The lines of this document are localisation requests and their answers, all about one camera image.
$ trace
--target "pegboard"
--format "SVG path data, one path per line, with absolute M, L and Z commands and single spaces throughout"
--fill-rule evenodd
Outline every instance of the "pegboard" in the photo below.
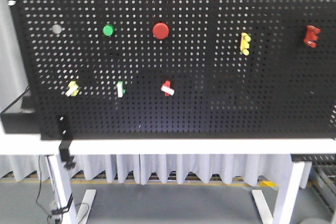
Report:
M 43 139 L 60 138 L 60 115 L 74 138 L 336 136 L 336 0 L 14 1 Z M 307 25 L 321 29 L 316 48 Z

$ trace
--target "cable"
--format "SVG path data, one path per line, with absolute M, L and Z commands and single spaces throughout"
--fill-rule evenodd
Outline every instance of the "cable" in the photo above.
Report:
M 30 90 L 30 86 L 28 85 L 25 89 L 25 91 L 18 96 L 18 98 L 16 98 L 13 102 L 11 102 L 10 105 L 8 105 L 2 112 L 0 112 L 0 114 L 5 113 L 7 110 L 9 110 L 15 103 L 17 103 L 18 100 L 21 99 L 21 97 L 23 97 L 28 91 Z
M 83 217 L 80 219 L 80 221 L 78 222 L 78 224 L 81 223 L 81 221 L 85 218 L 85 216 L 88 214 L 89 210 L 90 210 L 90 205 L 85 203 L 85 202 L 82 202 L 82 203 L 79 203 L 79 204 L 75 204 L 75 207 L 77 206 L 81 206 L 81 205 L 85 205 L 85 206 L 88 206 L 88 209 L 86 210 L 85 214 L 83 215 Z
M 48 216 L 47 218 L 47 221 L 49 223 L 49 220 L 51 218 L 51 214 L 48 213 L 48 211 L 38 202 L 38 198 L 40 197 L 40 194 L 41 194 L 41 189 L 42 189 L 42 170 L 41 170 L 41 155 L 38 155 L 38 169 L 40 171 L 39 173 L 39 189 L 38 189 L 38 194 L 37 194 L 37 197 L 36 197 L 36 200 L 35 200 L 35 203 L 36 205 L 38 205 L 42 210 L 43 212 Z
M 48 211 L 38 202 L 38 198 L 40 197 L 41 194 L 41 189 L 42 189 L 42 170 L 41 170 L 41 155 L 38 155 L 38 169 L 39 169 L 39 188 L 38 188 L 38 194 L 35 200 L 36 205 L 38 205 L 43 212 L 47 215 L 47 223 L 50 224 L 49 219 L 52 218 L 52 215 L 48 213 Z M 88 209 L 86 210 L 85 214 L 83 215 L 83 217 L 80 219 L 80 221 L 78 223 L 80 223 L 85 216 L 88 214 L 89 210 L 90 210 L 90 205 L 88 203 L 82 202 L 79 204 L 75 204 L 75 207 L 77 206 L 81 206 L 81 205 L 86 205 L 88 206 Z

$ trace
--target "yellow floor line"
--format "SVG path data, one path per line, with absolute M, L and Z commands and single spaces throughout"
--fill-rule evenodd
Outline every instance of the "yellow floor line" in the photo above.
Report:
M 11 180 L 11 179 L 0 179 L 0 183 L 39 183 L 38 180 L 22 180 L 19 182 L 16 182 L 15 180 Z M 50 183 L 50 179 L 46 180 L 43 182 L 43 184 L 49 184 Z M 107 182 L 106 180 L 72 180 L 71 181 L 72 184 L 110 184 L 110 185 L 121 185 L 121 183 L 118 182 Z M 125 185 L 139 185 L 136 182 L 125 182 L 123 183 Z M 168 182 L 166 184 L 163 184 L 161 182 L 148 182 L 147 185 L 173 185 L 173 186 L 178 186 L 178 185 L 182 185 L 182 186 L 235 186 L 235 187 L 250 187 L 249 184 L 246 183 L 232 183 L 232 184 L 224 184 L 224 183 L 195 183 L 195 182 L 185 182 L 183 184 L 178 184 L 176 182 Z M 273 182 L 269 182 L 269 181 L 260 181 L 257 185 L 258 187 L 277 187 L 276 184 L 274 184 Z

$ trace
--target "green button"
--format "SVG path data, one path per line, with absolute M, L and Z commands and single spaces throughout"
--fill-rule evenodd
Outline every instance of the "green button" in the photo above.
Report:
M 115 30 L 114 26 L 107 24 L 103 28 L 103 34 L 107 37 L 110 37 L 114 33 L 114 30 Z

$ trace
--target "red button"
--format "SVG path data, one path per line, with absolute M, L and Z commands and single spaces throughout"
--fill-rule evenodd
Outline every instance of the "red button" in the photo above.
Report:
M 169 35 L 169 27 L 165 23 L 157 23 L 153 27 L 153 35 L 157 39 L 165 39 Z

